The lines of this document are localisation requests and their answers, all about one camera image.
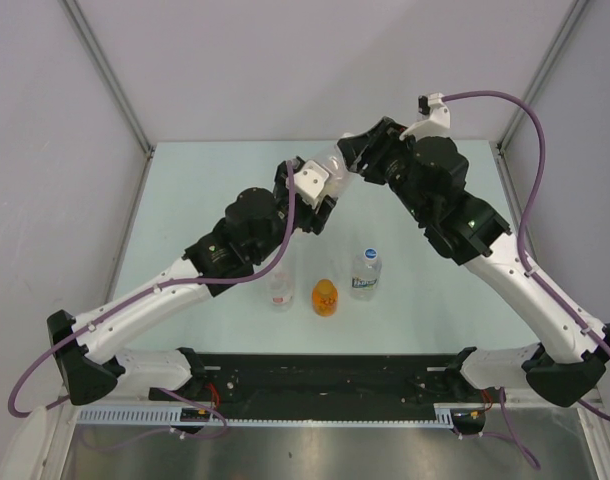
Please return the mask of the large clear bottle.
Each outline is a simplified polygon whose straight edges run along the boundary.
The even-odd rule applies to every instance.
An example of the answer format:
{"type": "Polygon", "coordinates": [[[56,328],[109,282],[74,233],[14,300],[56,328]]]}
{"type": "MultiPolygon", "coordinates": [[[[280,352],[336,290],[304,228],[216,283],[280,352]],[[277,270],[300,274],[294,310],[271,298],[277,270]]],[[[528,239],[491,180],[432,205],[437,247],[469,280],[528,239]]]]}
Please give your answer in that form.
{"type": "Polygon", "coordinates": [[[339,200],[356,177],[346,166],[339,147],[332,145],[322,150],[314,160],[328,173],[322,195],[339,200]]]}

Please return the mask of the clear bottle blue cap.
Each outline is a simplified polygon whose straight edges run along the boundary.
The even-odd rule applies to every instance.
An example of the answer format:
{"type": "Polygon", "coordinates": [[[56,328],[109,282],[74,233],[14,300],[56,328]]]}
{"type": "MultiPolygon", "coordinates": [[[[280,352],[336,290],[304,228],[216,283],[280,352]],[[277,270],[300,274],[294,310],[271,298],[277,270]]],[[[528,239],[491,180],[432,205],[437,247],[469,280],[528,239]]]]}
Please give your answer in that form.
{"type": "Polygon", "coordinates": [[[369,300],[376,293],[381,277],[382,260],[374,248],[366,248],[354,256],[351,267],[351,295],[369,300]]]}

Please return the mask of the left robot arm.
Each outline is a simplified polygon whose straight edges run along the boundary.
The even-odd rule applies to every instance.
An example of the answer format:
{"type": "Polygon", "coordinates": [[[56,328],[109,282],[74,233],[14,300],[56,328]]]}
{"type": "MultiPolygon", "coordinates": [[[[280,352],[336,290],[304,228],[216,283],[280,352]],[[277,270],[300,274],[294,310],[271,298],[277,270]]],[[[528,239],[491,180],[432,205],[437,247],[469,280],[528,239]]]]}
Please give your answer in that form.
{"type": "Polygon", "coordinates": [[[296,157],[279,165],[273,190],[252,187],[225,209],[211,232],[135,291],[88,312],[47,320],[69,400],[87,405],[126,375],[119,351],[166,317],[261,277],[285,253],[295,230],[319,234],[336,205],[331,170],[296,157]]]}

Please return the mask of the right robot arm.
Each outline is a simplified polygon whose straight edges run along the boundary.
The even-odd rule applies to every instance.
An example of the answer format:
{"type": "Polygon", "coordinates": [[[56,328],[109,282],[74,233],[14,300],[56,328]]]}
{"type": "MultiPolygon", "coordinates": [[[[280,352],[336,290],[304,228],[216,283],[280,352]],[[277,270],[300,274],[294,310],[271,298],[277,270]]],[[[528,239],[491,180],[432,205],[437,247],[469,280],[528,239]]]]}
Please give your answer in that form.
{"type": "Polygon", "coordinates": [[[448,393],[469,401],[487,388],[529,388],[560,407],[580,402],[610,362],[610,323],[583,313],[539,273],[509,223],[466,191],[469,162],[451,139],[404,130],[385,117],[337,147],[350,172],[388,186],[434,250],[490,286],[538,339],[515,349],[464,349],[449,366],[448,393]]]}

